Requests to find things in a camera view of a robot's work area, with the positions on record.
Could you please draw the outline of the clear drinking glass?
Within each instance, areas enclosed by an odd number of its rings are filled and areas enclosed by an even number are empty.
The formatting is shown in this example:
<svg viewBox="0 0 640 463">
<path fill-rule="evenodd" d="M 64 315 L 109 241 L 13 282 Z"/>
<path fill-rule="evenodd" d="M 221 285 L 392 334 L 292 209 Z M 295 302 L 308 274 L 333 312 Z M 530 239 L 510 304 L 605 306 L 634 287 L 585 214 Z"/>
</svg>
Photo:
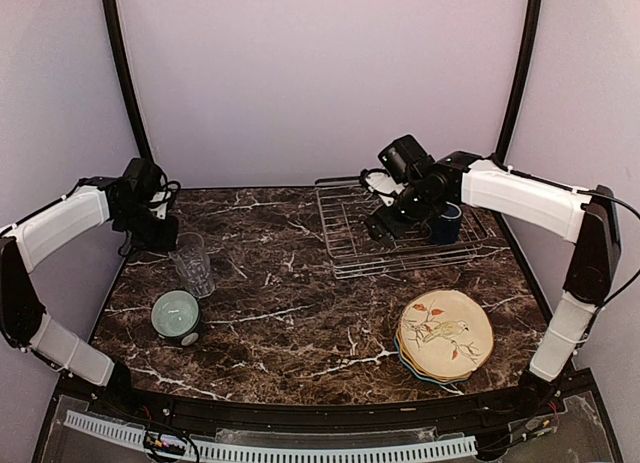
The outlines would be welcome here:
<svg viewBox="0 0 640 463">
<path fill-rule="evenodd" d="M 180 234 L 169 258 L 186 290 L 196 299 L 210 296 L 215 290 L 211 262 L 203 238 L 194 232 Z"/>
</svg>

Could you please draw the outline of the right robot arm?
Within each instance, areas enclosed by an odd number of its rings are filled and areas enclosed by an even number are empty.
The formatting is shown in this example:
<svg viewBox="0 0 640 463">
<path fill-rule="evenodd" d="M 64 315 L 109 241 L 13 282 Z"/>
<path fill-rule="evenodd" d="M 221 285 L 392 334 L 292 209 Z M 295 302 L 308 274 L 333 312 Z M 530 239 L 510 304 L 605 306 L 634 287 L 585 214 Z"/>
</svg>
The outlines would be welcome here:
<svg viewBox="0 0 640 463">
<path fill-rule="evenodd" d="M 517 415 L 534 415 L 549 399 L 544 381 L 561 375 L 612 297 L 621 256 L 613 192 L 537 177 L 495 156 L 454 151 L 435 158 L 411 134 L 392 141 L 377 158 L 378 167 L 359 175 L 361 186 L 380 201 L 366 220 L 375 241 L 391 245 L 457 204 L 535 228 L 566 248 L 559 300 L 526 371 L 532 378 L 510 396 Z"/>
</svg>

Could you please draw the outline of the dark blue ceramic mug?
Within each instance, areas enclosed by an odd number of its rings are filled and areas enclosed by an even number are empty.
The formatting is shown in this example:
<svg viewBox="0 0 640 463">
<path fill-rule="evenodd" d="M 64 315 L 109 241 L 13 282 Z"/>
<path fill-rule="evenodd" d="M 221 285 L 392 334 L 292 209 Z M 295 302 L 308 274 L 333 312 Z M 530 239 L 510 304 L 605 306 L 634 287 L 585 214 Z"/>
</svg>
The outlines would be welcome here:
<svg viewBox="0 0 640 463">
<path fill-rule="evenodd" d="M 429 242 L 434 245 L 451 245 L 457 242 L 461 223 L 462 210 L 454 203 L 447 203 L 444 211 L 430 223 Z"/>
</svg>

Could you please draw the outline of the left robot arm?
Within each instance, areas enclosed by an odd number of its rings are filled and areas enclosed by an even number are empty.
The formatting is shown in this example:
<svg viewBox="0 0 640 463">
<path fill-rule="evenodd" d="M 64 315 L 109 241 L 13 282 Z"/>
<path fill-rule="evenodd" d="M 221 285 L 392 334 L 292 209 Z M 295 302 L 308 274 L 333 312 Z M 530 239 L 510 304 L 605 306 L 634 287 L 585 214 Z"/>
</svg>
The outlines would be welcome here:
<svg viewBox="0 0 640 463">
<path fill-rule="evenodd" d="M 140 395 L 119 381 L 127 369 L 82 337 L 80 320 L 58 322 L 47 305 L 70 315 L 78 298 L 93 296 L 106 253 L 105 225 L 124 237 L 118 251 L 167 252 L 176 246 L 178 221 L 170 210 L 181 185 L 148 158 L 132 159 L 120 176 L 78 180 L 44 207 L 1 229 L 1 335 L 54 370 L 103 388 L 101 400 L 120 419 L 141 410 Z M 81 266 L 89 263 L 88 269 Z"/>
</svg>

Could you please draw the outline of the green ceramic bowl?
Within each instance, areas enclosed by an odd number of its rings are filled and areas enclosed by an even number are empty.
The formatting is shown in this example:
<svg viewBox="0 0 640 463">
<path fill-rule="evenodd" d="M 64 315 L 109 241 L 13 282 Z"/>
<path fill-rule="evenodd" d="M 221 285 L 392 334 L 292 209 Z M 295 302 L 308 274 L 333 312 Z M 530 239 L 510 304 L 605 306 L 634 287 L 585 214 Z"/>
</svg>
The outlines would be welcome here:
<svg viewBox="0 0 640 463">
<path fill-rule="evenodd" d="M 151 310 L 151 324 L 156 334 L 168 344 L 188 347 L 201 334 L 201 311 L 198 301 L 183 290 L 160 296 Z"/>
</svg>

